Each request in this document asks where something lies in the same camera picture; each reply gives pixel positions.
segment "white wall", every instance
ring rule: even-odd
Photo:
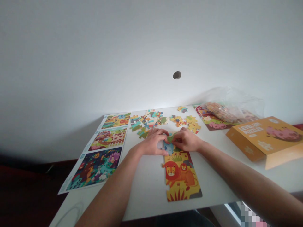
[[[197,103],[215,86],[302,123],[302,25],[302,1],[2,0],[0,151],[76,159],[102,115]]]

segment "blue puzzle piece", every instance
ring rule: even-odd
[[[172,155],[174,152],[174,145],[172,143],[168,144],[163,140],[164,150],[168,152],[169,155]]]

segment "person's left hand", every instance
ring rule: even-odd
[[[164,140],[166,143],[170,144],[167,140],[169,133],[164,129],[151,129],[148,132],[148,136],[145,140],[138,143],[132,149],[142,152],[143,155],[168,155],[165,150],[160,150],[157,144],[160,140]]]

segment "orange puzzle box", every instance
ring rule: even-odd
[[[265,169],[303,157],[303,131],[275,117],[233,126],[226,135],[251,161],[266,158]]]

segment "lion illustration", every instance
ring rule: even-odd
[[[197,179],[194,178],[192,171],[187,169],[186,164],[182,163],[179,167],[177,163],[169,161],[162,165],[162,168],[164,167],[166,169],[166,179],[168,180],[166,185],[171,183],[170,187],[172,187],[176,181],[184,180],[186,186],[196,186],[195,180],[197,181]]]

